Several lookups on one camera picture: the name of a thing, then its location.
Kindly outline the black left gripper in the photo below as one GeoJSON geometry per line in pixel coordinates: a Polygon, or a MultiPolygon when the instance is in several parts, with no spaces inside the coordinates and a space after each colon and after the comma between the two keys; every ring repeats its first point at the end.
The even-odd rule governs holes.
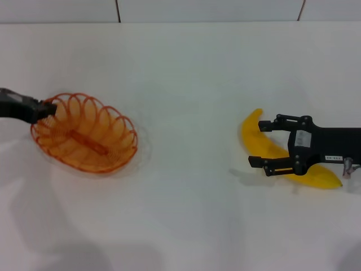
{"type": "Polygon", "coordinates": [[[0,118],[12,118],[29,124],[56,114],[57,105],[0,88],[0,118]]]}

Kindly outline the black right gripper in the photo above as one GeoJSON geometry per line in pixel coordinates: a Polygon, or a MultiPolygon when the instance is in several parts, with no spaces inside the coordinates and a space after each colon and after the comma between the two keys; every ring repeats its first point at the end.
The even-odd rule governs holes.
{"type": "Polygon", "coordinates": [[[259,121],[258,127],[261,132],[290,132],[289,158],[248,157],[250,166],[262,168],[267,177],[293,173],[302,176],[315,164],[344,164],[344,158],[361,165],[361,128],[322,128],[313,123],[311,116],[282,114],[277,114],[274,121],[259,121]]]}

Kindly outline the yellow banana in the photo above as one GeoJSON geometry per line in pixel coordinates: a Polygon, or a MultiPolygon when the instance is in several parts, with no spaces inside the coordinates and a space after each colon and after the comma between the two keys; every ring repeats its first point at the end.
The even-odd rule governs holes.
{"type": "MultiPolygon", "coordinates": [[[[259,130],[259,118],[263,110],[254,110],[242,123],[240,128],[240,138],[251,156],[276,159],[289,156],[288,150],[270,140],[259,130]]],[[[342,187],[341,180],[329,169],[321,165],[313,165],[303,176],[286,174],[278,176],[299,185],[310,186],[318,189],[338,189],[342,187]]]]}

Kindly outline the orange wire basket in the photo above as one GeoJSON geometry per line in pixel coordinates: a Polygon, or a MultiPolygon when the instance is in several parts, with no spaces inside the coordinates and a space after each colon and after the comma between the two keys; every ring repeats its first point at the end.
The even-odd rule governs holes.
{"type": "Polygon", "coordinates": [[[84,93],[61,93],[46,102],[56,106],[55,115],[30,128],[46,155],[79,171],[106,174],[137,153],[134,125],[114,107],[84,93]]]}

